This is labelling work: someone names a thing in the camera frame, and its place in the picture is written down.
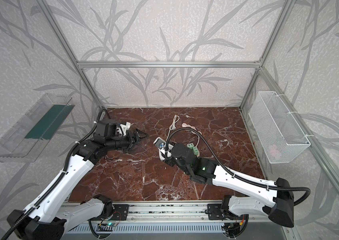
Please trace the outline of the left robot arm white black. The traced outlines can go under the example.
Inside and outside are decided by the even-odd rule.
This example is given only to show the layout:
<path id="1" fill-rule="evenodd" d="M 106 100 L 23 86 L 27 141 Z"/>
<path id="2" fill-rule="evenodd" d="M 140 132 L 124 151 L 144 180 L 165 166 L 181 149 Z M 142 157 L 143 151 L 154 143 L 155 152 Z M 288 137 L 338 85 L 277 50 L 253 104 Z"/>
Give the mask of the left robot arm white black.
<path id="1" fill-rule="evenodd" d="M 76 141 L 69 150 L 63 168 L 50 184 L 23 210 L 13 210 L 7 217 L 10 229 L 2 236 L 6 240 L 12 233 L 21 240 L 59 240 L 69 230 L 86 220 L 112 214 L 112 200 L 99 196 L 79 206 L 71 214 L 58 211 L 79 181 L 109 151 L 127 153 L 149 135 L 131 124 L 114 120 L 97 120 L 90 132 Z"/>

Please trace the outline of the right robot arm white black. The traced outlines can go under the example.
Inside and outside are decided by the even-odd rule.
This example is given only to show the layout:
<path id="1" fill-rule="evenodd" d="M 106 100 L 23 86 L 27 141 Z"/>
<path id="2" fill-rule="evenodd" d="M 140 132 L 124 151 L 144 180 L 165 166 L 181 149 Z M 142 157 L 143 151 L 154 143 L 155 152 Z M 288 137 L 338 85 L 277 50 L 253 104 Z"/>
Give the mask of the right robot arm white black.
<path id="1" fill-rule="evenodd" d="M 255 178 L 226 167 L 218 158 L 198 157 L 186 145 L 171 141 L 181 131 L 199 135 L 194 129 L 181 128 L 170 134 L 167 140 L 157 138 L 154 145 L 159 150 L 160 160 L 171 167 L 177 166 L 195 183 L 244 194 L 244 197 L 224 198 L 221 205 L 223 215 L 264 215 L 280 226 L 294 226 L 294 207 L 309 197 L 311 190 L 308 187 L 291 187 L 282 178 L 276 181 Z"/>

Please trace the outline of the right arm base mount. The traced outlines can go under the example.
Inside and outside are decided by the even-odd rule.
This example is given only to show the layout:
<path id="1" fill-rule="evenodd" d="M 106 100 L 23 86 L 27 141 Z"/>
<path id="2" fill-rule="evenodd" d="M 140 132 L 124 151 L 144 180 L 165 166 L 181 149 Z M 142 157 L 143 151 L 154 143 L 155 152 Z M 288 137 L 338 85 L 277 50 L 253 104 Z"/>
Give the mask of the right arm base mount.
<path id="1" fill-rule="evenodd" d="M 227 206 L 222 204 L 208 204 L 207 209 L 204 211 L 208 215 L 209 220 L 235 220 L 235 221 L 247 221 L 247 215 L 235 215 L 229 211 Z"/>

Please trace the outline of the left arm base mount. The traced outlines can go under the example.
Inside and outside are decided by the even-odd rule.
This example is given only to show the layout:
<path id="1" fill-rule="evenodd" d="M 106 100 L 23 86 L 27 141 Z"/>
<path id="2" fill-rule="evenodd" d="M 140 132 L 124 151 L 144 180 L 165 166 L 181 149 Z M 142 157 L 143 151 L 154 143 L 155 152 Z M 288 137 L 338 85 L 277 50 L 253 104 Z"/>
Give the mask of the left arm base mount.
<path id="1" fill-rule="evenodd" d="M 107 221 L 126 221 L 129 207 L 128 204 L 116 204 L 112 207 L 106 206 L 103 212 L 98 216 L 98 219 Z"/>

